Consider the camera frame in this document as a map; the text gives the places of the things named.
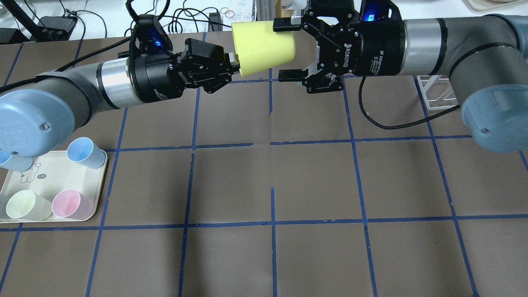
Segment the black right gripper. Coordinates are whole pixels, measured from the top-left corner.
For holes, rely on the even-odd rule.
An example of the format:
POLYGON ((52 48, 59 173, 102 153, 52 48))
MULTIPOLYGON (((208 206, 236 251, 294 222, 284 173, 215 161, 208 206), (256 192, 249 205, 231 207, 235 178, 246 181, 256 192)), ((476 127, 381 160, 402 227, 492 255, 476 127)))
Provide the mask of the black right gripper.
POLYGON ((301 81, 309 94, 339 92, 343 76, 389 76, 403 65, 404 22, 391 0, 309 0, 301 24, 275 18, 276 33, 304 30, 318 45, 315 70, 281 69, 278 81, 301 81))

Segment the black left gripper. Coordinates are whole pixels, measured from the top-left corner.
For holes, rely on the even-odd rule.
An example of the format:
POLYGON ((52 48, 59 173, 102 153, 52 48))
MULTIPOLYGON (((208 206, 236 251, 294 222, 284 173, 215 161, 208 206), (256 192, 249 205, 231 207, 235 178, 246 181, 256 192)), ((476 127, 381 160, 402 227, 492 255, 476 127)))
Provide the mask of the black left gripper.
POLYGON ((127 70, 142 103, 180 98, 188 89, 203 88, 211 94, 240 73, 235 52, 226 53, 219 45, 186 39, 184 49, 174 53, 156 16, 142 14, 134 21, 127 70))

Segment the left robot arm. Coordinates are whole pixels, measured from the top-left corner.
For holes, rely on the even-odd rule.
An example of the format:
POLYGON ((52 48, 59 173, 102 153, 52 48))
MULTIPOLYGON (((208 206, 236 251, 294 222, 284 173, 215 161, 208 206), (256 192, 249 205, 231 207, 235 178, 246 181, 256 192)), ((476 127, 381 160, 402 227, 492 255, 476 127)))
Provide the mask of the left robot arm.
POLYGON ((118 59, 39 74, 32 86, 2 94, 1 151, 42 156, 98 113, 180 98, 188 89, 214 93, 240 72, 234 53, 197 39, 182 52, 157 17, 143 14, 118 59))

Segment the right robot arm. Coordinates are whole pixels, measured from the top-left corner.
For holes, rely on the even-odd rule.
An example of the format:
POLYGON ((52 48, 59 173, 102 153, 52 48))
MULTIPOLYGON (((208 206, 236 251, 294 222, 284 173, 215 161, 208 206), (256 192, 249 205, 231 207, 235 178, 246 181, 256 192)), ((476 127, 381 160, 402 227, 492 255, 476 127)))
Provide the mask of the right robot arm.
POLYGON ((402 19, 390 0, 307 0, 299 16, 275 18, 273 31, 303 30, 317 42, 306 69, 279 71, 310 94, 340 92, 343 76, 444 75, 464 125, 485 150, 528 146, 527 17, 402 19))

